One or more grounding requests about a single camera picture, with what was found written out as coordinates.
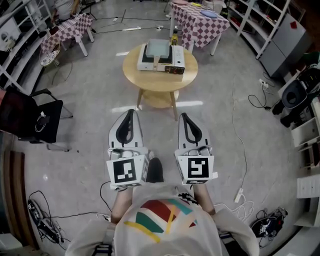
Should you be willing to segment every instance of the black office chair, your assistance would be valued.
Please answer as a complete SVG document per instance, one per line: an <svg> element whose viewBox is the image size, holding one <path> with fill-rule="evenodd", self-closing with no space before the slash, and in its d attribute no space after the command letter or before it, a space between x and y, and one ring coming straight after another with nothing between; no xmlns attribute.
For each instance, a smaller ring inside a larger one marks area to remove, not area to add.
<svg viewBox="0 0 320 256"><path fill-rule="evenodd" d="M41 94L51 96L54 101L38 106L33 97ZM62 108L69 115L61 116ZM0 105L0 130L18 136L19 141L32 144L45 143L48 150L67 152L68 148L54 143L60 119L72 117L73 114L64 107L63 101L55 98L48 89L28 96L8 87Z"/></svg>

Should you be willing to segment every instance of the checkered tablecloth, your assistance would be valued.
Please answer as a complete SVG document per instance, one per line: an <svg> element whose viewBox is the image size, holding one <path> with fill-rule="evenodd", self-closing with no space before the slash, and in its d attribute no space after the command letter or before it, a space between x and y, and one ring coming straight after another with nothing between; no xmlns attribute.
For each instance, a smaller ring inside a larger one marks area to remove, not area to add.
<svg viewBox="0 0 320 256"><path fill-rule="evenodd" d="M68 19L58 26L59 30L54 35L48 32L42 39L42 53L51 52L58 42L63 42L67 39L79 37L82 38L86 29L91 26L93 19L87 14L80 14L79 17Z"/></svg>
<svg viewBox="0 0 320 256"><path fill-rule="evenodd" d="M197 7L190 3L170 5L173 10L172 18L182 27L182 46L185 48L189 47L191 41L194 41L196 47L203 48L230 27L229 21L221 15L217 18L202 15L201 10L209 10L206 6Z"/></svg>

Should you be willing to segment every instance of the green shape on shirt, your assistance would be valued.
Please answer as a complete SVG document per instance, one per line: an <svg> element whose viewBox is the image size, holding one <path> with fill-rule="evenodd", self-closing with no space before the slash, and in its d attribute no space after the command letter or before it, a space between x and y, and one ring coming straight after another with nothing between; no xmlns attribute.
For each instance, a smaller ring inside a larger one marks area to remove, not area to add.
<svg viewBox="0 0 320 256"><path fill-rule="evenodd" d="M151 218L145 215L142 212L137 212L135 217L135 222L144 226L146 229L150 230L153 233L163 233L164 230L159 227Z"/></svg>

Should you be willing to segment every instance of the concrete floor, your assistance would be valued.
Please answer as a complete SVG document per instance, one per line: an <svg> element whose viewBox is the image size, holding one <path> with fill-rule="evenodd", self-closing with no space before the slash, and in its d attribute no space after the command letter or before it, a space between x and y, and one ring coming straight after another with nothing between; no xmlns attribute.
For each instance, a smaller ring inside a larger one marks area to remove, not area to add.
<svg viewBox="0 0 320 256"><path fill-rule="evenodd" d="M166 20L164 2L109 0L92 7L96 18L122 16L126 9L127 18ZM169 21L146 21L124 19L123 24L113 24L112 19L94 21L97 32L122 30L126 27L150 28ZM109 213L100 198L103 182L109 180L105 161L108 159L108 132L114 121L127 107L134 106L138 89L124 76L124 56L148 39L168 39L169 30L143 29L94 34L95 42L88 37L83 42L88 51L84 57L78 45L60 55L61 71L51 79L56 70L47 69L40 79L38 90L49 88L63 100L74 115L73 119L62 120L57 141L68 142L70 152L51 152L43 144L15 143L15 149L25 152L25 187L27 196L41 190L50 205L53 216L67 216L83 212ZM234 77L234 124L245 144L248 171L243 189L247 200L254 201L254 212L248 224L256 219L256 213L264 208L269 212L284 207L289 215L284 228L268 247L261 250L265 256L281 245L295 230L293 223L302 211L302 202L296 199L297 176L300 155L294 149L290 130L283 127L279 118L264 109L254 108L248 101L249 94L263 99L258 80L263 78L264 69L255 59L255 53L246 42L237 37L230 27L221 37L214 57L210 47L194 48L198 61L198 75L195 80L180 90L177 102L198 102L194 106L178 107L178 112L187 112L202 120L210 132L214 168L218 178L208 183L211 198L215 204L225 203L235 208L233 200L245 173L244 150L237 138L233 125L233 77ZM269 106L278 98L267 95ZM179 183L174 151L178 147L178 123L171 109L153 109L144 105L138 112L143 132L144 145L156 152L163 164L164 179L168 183ZM108 186L102 190L105 200L113 205L116 193ZM34 195L43 210L46 202L41 195ZM57 219L72 240L77 232L95 214ZM39 241L40 247L52 256L63 255L64 251L46 239Z"/></svg>

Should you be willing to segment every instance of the chair backrest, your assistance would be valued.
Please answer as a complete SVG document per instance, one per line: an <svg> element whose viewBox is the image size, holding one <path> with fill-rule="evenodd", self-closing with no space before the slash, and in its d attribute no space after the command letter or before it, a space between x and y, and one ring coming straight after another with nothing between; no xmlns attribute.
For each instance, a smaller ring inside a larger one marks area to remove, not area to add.
<svg viewBox="0 0 320 256"><path fill-rule="evenodd" d="M21 138L32 137L40 116L36 101L8 87L0 104L0 130Z"/></svg>

